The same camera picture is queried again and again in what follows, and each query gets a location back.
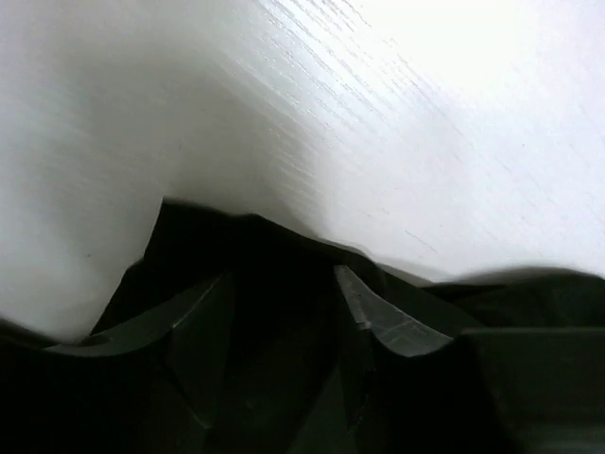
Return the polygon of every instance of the black plastic object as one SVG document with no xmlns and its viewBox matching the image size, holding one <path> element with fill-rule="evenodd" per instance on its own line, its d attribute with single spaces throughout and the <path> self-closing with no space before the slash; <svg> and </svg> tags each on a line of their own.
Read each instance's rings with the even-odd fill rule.
<svg viewBox="0 0 605 454">
<path fill-rule="evenodd" d="M 2 452 L 599 450 L 603 301 L 589 276 L 415 288 L 166 203 L 91 337 L 3 328 Z"/>
<path fill-rule="evenodd" d="M 79 345 L 3 345 L 3 452 L 199 452 L 233 297 L 223 274 Z"/>
</svg>

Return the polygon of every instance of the white surface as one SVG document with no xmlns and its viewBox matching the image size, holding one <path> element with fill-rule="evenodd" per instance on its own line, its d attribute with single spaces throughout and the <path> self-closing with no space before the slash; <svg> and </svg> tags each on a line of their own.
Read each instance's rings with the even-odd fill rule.
<svg viewBox="0 0 605 454">
<path fill-rule="evenodd" d="M 605 274 L 605 4 L 0 0 L 0 316 L 93 326 L 162 196 L 429 280 Z"/>
</svg>

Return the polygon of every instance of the dark plastic part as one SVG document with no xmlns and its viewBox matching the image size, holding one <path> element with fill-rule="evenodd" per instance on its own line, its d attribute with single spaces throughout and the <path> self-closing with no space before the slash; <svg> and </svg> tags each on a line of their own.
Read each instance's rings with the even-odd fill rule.
<svg viewBox="0 0 605 454">
<path fill-rule="evenodd" d="M 3 399 L 4 452 L 199 452 L 221 395 L 233 290 L 224 274 L 92 344 L 4 345 L 2 386 L 18 390 Z"/>
<path fill-rule="evenodd" d="M 605 452 L 605 330 L 480 330 L 466 340 L 519 449 Z"/>
<path fill-rule="evenodd" d="M 414 288 L 264 219 L 165 203 L 90 338 L 2 327 L 0 447 L 595 452 L 605 330 L 571 326 L 602 326 L 604 298 L 586 276 Z"/>
</svg>

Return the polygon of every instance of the white wood grain surface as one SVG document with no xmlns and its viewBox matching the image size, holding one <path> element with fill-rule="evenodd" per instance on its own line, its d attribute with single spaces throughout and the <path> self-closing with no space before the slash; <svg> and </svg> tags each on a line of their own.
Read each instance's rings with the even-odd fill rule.
<svg viewBox="0 0 605 454">
<path fill-rule="evenodd" d="M 605 274 L 605 4 L 0 0 L 0 316 L 76 339 L 163 196 L 431 281 Z"/>
</svg>

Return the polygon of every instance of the black object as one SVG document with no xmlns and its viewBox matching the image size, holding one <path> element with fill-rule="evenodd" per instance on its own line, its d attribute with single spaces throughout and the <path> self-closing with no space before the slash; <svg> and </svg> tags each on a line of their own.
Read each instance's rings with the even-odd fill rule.
<svg viewBox="0 0 605 454">
<path fill-rule="evenodd" d="M 604 297 L 569 275 L 414 288 L 264 219 L 166 203 L 91 337 L 5 328 L 3 452 L 601 449 Z"/>
</svg>

